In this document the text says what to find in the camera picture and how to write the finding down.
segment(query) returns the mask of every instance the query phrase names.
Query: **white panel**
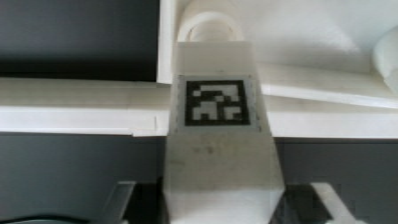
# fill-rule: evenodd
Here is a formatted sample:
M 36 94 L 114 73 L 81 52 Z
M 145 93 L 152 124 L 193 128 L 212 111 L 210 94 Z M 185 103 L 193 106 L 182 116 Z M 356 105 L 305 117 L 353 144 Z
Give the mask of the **white panel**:
M 274 137 L 398 138 L 398 110 L 267 96 Z
M 398 109 L 398 96 L 379 75 L 258 64 L 264 94 Z
M 169 86 L 0 79 L 0 131 L 166 135 Z

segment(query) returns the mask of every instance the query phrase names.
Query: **white plastic part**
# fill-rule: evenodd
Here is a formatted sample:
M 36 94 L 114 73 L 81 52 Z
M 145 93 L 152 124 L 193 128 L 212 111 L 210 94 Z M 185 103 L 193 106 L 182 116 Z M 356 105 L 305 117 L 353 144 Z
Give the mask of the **white plastic part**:
M 374 50 L 374 64 L 384 82 L 398 94 L 398 27 L 384 35 Z
M 0 79 L 0 131 L 164 136 L 169 86 Z
M 367 224 L 363 221 L 356 219 L 331 184 L 312 183 L 312 185 L 335 219 L 331 222 L 328 222 L 328 224 Z
M 372 74 L 271 63 L 258 63 L 258 71 L 265 95 L 398 109 L 398 96 Z
M 164 185 L 171 224 L 269 223 L 285 184 L 251 44 L 187 42 L 178 43 L 177 51 Z M 242 76 L 253 80 L 248 94 L 262 132 L 233 126 L 223 131 L 219 127 L 182 128 L 184 80 Z
M 184 12 L 178 41 L 242 41 L 237 21 L 237 8 L 230 0 L 194 0 Z

